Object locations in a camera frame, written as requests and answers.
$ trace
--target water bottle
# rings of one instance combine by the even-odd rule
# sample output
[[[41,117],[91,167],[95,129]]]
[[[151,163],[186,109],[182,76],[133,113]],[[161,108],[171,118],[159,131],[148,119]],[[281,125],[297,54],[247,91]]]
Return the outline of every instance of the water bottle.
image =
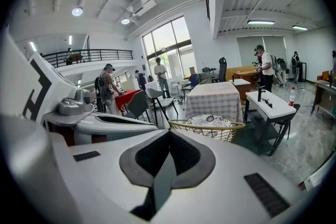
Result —
[[[289,105],[290,106],[294,105],[294,100],[295,100],[295,87],[292,87],[292,91],[290,92],[290,96],[289,96]]]

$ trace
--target wire basket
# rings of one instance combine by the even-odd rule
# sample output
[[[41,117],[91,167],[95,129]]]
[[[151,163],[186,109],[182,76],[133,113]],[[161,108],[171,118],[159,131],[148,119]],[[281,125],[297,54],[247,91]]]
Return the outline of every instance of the wire basket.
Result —
[[[185,131],[192,131],[196,134],[202,134],[217,140],[231,142],[237,130],[245,127],[244,123],[232,122],[230,127],[208,127],[185,124],[187,120],[170,120],[168,121],[171,128]]]

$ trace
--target office chair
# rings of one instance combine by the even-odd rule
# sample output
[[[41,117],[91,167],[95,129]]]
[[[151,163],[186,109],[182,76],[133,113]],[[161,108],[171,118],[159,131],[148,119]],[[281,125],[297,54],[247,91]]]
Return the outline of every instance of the office chair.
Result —
[[[227,67],[227,63],[226,63],[225,57],[221,57],[219,60],[219,75],[218,75],[219,82],[226,81],[225,79],[226,67]]]

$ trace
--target ceiling light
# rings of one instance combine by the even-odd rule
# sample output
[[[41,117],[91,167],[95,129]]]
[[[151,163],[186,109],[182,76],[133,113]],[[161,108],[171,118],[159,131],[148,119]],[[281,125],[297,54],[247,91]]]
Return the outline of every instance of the ceiling light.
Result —
[[[127,25],[127,24],[130,23],[130,20],[127,19],[127,18],[124,18],[123,20],[121,20],[121,23],[122,23],[123,25]]]
[[[307,27],[302,27],[302,26],[298,26],[298,25],[293,25],[294,29],[299,29],[299,30],[308,30]]]
[[[29,42],[29,43],[30,43],[30,45],[31,45],[31,47],[32,47],[32,49],[33,49],[33,51],[37,51],[37,49],[35,48],[34,43],[33,43],[33,42]]]
[[[72,10],[72,15],[80,16],[83,13],[83,9],[81,7],[74,8]]]
[[[273,25],[275,22],[272,20],[249,20],[248,25]]]

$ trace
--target black pants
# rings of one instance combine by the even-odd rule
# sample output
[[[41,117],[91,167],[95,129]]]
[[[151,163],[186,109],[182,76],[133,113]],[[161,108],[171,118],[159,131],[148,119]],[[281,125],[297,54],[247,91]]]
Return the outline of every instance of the black pants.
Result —
[[[273,84],[273,77],[274,75],[268,76],[262,74],[264,77],[264,85],[265,85],[265,90],[272,92],[272,84]]]

